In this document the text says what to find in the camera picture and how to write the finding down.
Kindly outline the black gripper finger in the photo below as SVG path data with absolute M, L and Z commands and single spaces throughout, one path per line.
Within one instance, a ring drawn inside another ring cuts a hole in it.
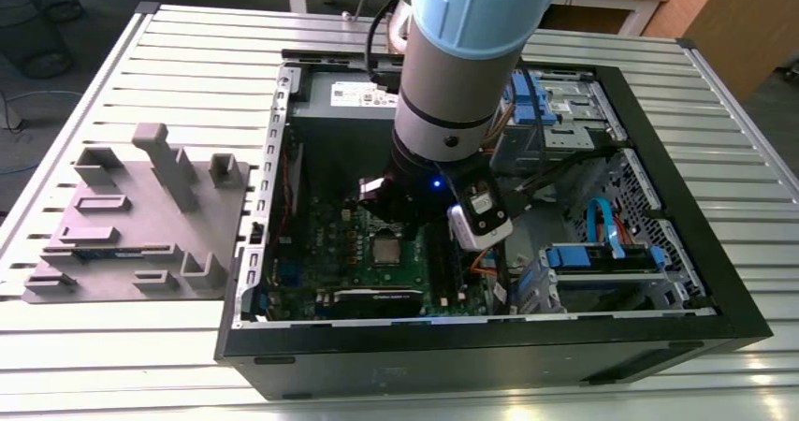
M 383 188 L 384 178 L 362 178 L 359 180 L 359 205 L 374 215 L 388 213 L 388 199 Z

